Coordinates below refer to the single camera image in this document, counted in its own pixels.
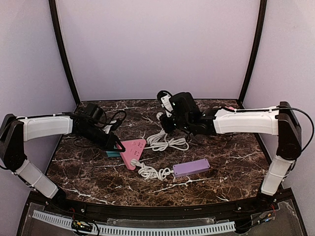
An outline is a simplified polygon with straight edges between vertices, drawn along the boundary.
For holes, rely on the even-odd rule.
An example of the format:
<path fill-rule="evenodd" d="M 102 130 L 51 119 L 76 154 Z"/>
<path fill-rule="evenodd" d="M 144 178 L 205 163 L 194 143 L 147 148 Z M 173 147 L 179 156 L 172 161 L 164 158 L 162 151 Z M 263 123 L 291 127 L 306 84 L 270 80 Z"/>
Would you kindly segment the pink triangular power strip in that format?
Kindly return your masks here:
<path fill-rule="evenodd" d="M 129 170 L 135 170 L 135 166 L 131 165 L 131 160 L 139 160 L 140 156 L 145 148 L 146 140 L 145 139 L 137 139 L 137 140 L 129 140 L 122 141 L 122 145 L 125 148 L 124 152 L 120 153 L 122 160 L 124 161 L 125 166 Z"/>

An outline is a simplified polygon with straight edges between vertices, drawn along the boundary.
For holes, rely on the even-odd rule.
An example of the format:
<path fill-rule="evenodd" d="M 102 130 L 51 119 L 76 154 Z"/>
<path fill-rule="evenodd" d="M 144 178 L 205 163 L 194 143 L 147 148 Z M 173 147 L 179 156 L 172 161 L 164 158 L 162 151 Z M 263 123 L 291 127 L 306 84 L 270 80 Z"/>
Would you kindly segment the purple power strip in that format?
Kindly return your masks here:
<path fill-rule="evenodd" d="M 208 171 L 209 168 L 210 164 L 208 160 L 200 159 L 196 161 L 173 165 L 173 172 L 175 177 L 185 177 Z"/>

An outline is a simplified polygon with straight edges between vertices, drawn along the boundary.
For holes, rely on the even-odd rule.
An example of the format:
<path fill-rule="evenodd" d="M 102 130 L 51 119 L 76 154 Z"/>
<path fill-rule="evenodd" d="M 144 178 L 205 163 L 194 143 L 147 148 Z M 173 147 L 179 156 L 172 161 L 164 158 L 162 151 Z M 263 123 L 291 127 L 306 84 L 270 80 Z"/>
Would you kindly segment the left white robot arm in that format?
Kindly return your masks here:
<path fill-rule="evenodd" d="M 38 167 L 39 156 L 53 146 L 40 147 L 63 135 L 74 134 L 90 141 L 105 151 L 125 152 L 126 148 L 112 132 L 105 131 L 105 123 L 87 115 L 53 114 L 34 117 L 17 117 L 7 114 L 0 127 L 0 158 L 3 169 L 37 190 L 48 199 L 65 198 L 65 192 L 49 179 L 42 167 Z"/>

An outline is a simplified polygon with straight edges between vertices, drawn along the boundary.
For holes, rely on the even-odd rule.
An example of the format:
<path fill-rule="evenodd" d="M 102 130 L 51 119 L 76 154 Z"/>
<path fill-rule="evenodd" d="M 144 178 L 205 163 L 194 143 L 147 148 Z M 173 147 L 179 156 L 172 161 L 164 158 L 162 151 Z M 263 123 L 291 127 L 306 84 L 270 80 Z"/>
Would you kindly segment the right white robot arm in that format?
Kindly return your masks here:
<path fill-rule="evenodd" d="M 276 155 L 260 187 L 260 193 L 264 195 L 273 196 L 276 193 L 290 167 L 305 149 L 295 108 L 287 102 L 263 109 L 220 107 L 203 112 L 198 108 L 186 109 L 178 103 L 172 106 L 171 112 L 157 115 L 166 133 L 179 129 L 193 135 L 262 133 L 277 136 Z"/>

